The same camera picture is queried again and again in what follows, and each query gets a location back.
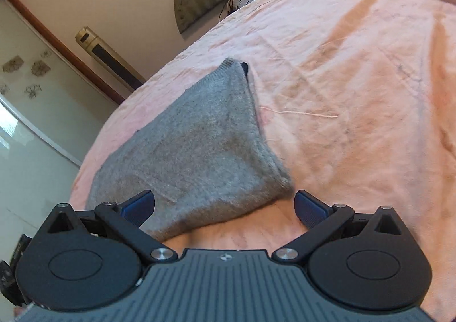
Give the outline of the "glass wardrobe door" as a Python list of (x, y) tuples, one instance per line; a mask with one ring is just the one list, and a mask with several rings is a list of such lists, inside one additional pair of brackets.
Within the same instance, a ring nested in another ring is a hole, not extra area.
[(116, 109), (7, 0), (1, 0), (1, 96), (77, 162)]

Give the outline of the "grey and navy knit sweater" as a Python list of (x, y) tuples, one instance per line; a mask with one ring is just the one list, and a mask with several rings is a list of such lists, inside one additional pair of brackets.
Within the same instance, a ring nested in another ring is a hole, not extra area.
[(164, 241), (288, 196), (291, 176), (266, 143), (247, 74), (227, 58), (188, 88), (108, 156), (85, 207), (149, 190), (144, 229)]

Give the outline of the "gold standing air conditioner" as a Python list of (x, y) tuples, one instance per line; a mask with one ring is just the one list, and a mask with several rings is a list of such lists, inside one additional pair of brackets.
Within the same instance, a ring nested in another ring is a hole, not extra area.
[(140, 88), (146, 82), (142, 75), (133, 69), (90, 27), (83, 27), (76, 34), (75, 40), (94, 60), (131, 91)]

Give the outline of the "pink bed sheet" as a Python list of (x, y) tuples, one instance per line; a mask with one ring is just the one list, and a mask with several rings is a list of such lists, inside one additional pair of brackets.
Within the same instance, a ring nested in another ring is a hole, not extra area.
[(455, 317), (455, 0), (256, 0), (111, 115), (74, 182), (81, 210), (117, 147), (228, 57), (245, 61), (294, 184), (359, 212), (392, 206), (431, 263), (424, 309)]

